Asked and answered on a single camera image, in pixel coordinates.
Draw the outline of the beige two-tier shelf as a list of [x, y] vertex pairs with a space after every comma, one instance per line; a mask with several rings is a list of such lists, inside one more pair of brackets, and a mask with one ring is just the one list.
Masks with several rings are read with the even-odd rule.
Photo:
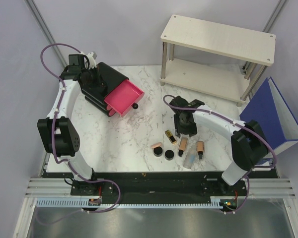
[[172, 15], [162, 35], [160, 83], [246, 102], [274, 63], [276, 35]]

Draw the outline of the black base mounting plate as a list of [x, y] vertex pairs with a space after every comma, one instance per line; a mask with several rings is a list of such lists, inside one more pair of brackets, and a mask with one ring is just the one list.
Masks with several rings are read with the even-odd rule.
[[246, 184], [240, 180], [228, 185], [221, 178], [221, 172], [104, 172], [94, 173], [92, 180], [100, 183], [87, 183], [73, 180], [71, 195], [115, 197], [118, 189], [122, 198], [132, 195], [164, 194], [176, 196], [212, 196], [242, 197], [246, 195]]

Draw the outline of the gold black lipstick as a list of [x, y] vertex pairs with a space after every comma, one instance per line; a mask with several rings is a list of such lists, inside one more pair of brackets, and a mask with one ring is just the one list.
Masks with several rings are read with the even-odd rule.
[[176, 144], [177, 140], [175, 139], [175, 137], [173, 136], [170, 130], [166, 130], [165, 135], [167, 136], [171, 144]]

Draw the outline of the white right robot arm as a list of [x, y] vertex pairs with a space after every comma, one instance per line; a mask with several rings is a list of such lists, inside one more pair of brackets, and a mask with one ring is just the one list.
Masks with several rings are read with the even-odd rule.
[[188, 102], [180, 96], [172, 97], [168, 106], [174, 111], [176, 136], [195, 136], [198, 133], [197, 125], [202, 125], [231, 143], [233, 161], [217, 184], [218, 191], [223, 195], [231, 194], [235, 184], [270, 152], [264, 132], [255, 120], [234, 120], [211, 110], [202, 101], [195, 99]]

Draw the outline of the black round drawer knob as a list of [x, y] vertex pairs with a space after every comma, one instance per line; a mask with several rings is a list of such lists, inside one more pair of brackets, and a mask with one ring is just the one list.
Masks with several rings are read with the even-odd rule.
[[134, 110], [138, 109], [138, 107], [139, 107], [139, 105], [136, 104], [136, 103], [134, 103], [134, 104], [132, 105], [132, 108], [133, 108]]

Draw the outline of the clear plastic bottle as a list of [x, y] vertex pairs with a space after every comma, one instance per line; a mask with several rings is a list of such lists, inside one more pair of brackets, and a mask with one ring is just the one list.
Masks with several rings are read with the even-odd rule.
[[183, 162], [183, 167], [186, 169], [191, 169], [193, 163], [195, 162], [196, 156], [197, 156], [196, 146], [192, 146], [186, 154], [186, 158]]

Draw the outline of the beige foundation tube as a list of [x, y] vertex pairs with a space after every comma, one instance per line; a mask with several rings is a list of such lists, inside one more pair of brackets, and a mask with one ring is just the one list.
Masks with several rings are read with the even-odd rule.
[[178, 148], [178, 156], [179, 157], [182, 157], [182, 155], [183, 155], [183, 153], [186, 149], [187, 141], [188, 141], [187, 137], [182, 137], [181, 138], [179, 148]]

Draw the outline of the black drawer organizer cabinet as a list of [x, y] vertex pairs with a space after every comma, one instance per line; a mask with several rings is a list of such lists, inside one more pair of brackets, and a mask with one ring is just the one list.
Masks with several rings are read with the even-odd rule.
[[114, 91], [128, 77], [100, 62], [95, 68], [84, 69], [80, 75], [79, 83], [85, 99], [97, 107], [108, 117], [115, 114], [105, 98]]

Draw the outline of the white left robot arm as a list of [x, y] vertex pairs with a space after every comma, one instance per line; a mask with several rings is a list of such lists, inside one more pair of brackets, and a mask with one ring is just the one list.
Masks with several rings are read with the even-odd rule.
[[53, 155], [56, 164], [65, 164], [77, 181], [83, 181], [82, 190], [94, 195], [98, 181], [92, 179], [93, 169], [79, 151], [80, 137], [72, 124], [74, 105], [81, 86], [78, 80], [60, 79], [59, 91], [51, 111], [37, 126], [46, 152]]

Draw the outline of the black round compact jar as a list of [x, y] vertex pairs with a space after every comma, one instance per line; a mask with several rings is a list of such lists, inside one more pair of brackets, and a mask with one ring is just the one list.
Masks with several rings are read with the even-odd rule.
[[174, 152], [172, 150], [166, 150], [164, 153], [164, 157], [166, 160], [171, 161], [174, 158]]
[[162, 154], [163, 154], [163, 148], [158, 146], [158, 147], [155, 147], [153, 149], [153, 154], [156, 156], [156, 157], [160, 157]]

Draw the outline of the beige foundation bottle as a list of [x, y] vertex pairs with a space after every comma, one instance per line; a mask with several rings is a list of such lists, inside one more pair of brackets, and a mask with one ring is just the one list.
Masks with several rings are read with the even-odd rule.
[[196, 143], [197, 153], [200, 160], [203, 159], [203, 153], [204, 153], [204, 142], [203, 141], [197, 141]]

